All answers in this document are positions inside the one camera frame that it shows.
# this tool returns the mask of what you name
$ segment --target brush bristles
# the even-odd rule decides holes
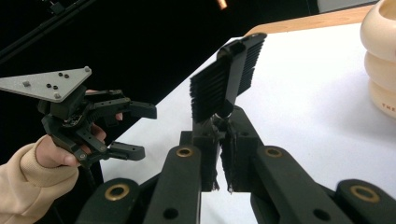
[[[191,78],[190,96],[195,122],[209,119],[224,104],[229,67],[228,60],[218,59]]]
[[[244,72],[241,77],[241,83],[239,84],[238,95],[250,88],[251,80],[253,79],[254,68],[256,62],[259,59],[260,52],[262,50],[263,41],[253,45],[247,50],[247,58],[245,60]]]

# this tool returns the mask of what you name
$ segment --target person's arm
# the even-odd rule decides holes
[[[105,140],[106,133],[94,124],[92,133]],[[0,223],[38,221],[54,200],[75,186],[78,166],[77,159],[56,147],[48,135],[19,149],[8,163],[0,166]]]

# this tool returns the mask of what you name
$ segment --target wooden surface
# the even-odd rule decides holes
[[[288,31],[314,29],[334,25],[345,25],[362,22],[373,6],[356,7],[341,11],[323,13],[315,16],[302,17],[288,21],[277,21],[253,27],[246,35],[254,33],[280,33]]]

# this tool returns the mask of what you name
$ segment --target silver mounting bracket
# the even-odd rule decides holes
[[[91,73],[91,68],[85,66],[57,72],[2,77],[0,78],[0,90],[60,103]]]

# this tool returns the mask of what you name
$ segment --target sleeve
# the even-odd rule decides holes
[[[35,149],[41,142],[18,150],[0,166],[0,223],[34,223],[55,199],[70,191],[78,179],[78,168],[45,168],[38,164]]]

